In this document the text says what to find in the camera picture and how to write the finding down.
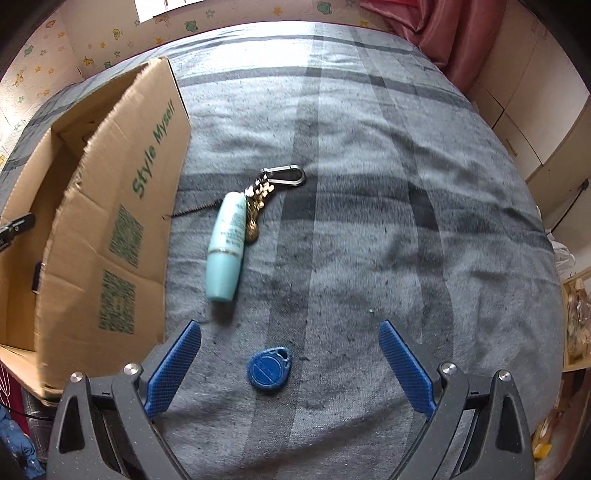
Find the gold charm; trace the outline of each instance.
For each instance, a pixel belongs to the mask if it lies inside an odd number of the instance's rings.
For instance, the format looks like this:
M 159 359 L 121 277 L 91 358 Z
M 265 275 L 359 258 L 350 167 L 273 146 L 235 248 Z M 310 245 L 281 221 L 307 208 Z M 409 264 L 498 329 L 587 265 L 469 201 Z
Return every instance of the gold charm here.
M 246 195 L 246 243 L 252 244 L 258 238 L 258 219 L 260 211 L 265 207 L 268 195 L 275 190 L 266 174 L 256 179 L 255 183 L 245 191 Z

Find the cabinet door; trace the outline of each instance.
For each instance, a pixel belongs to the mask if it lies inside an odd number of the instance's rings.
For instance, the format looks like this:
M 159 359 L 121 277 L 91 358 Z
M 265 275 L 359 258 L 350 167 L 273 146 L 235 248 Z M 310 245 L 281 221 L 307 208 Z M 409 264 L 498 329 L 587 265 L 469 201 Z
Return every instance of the cabinet door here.
M 509 105 L 534 51 L 538 19 L 517 0 L 508 0 L 501 29 L 478 81 L 503 108 Z
M 544 163 L 569 133 L 589 92 L 573 63 L 544 27 L 506 112 Z
M 468 99 L 476 105 L 478 113 L 488 126 L 494 127 L 503 113 L 503 107 L 499 102 L 479 82 L 476 82 L 468 93 Z
M 531 148 L 530 144 L 519 128 L 511 121 L 506 113 L 501 115 L 496 123 L 493 132 L 501 140 L 513 160 L 521 178 L 527 178 L 541 165 L 540 159 Z

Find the red curtain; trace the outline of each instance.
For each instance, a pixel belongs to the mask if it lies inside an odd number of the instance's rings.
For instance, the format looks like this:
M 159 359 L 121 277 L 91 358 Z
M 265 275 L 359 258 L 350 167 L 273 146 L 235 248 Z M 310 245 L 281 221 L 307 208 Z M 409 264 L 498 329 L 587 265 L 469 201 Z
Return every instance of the red curtain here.
M 414 43 L 464 94 L 496 40 L 506 0 L 364 0 L 390 32 Z

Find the printed pattern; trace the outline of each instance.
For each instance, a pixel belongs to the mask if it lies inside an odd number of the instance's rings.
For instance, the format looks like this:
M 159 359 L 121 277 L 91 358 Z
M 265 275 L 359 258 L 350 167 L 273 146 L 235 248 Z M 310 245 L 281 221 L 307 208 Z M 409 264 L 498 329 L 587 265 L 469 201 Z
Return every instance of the printed pattern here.
M 135 285 L 105 270 L 100 295 L 99 328 L 133 334 L 134 316 Z
M 119 205 L 109 250 L 137 267 L 143 233 L 144 227 L 122 205 Z

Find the light blue bottle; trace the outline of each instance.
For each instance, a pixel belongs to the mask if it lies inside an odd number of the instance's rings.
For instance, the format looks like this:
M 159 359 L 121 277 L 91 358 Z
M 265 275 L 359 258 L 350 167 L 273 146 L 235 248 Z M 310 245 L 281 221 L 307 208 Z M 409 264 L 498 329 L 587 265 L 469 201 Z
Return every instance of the light blue bottle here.
M 229 192 L 224 197 L 207 249 L 205 296 L 210 301 L 232 301 L 242 266 L 246 229 L 246 197 Z

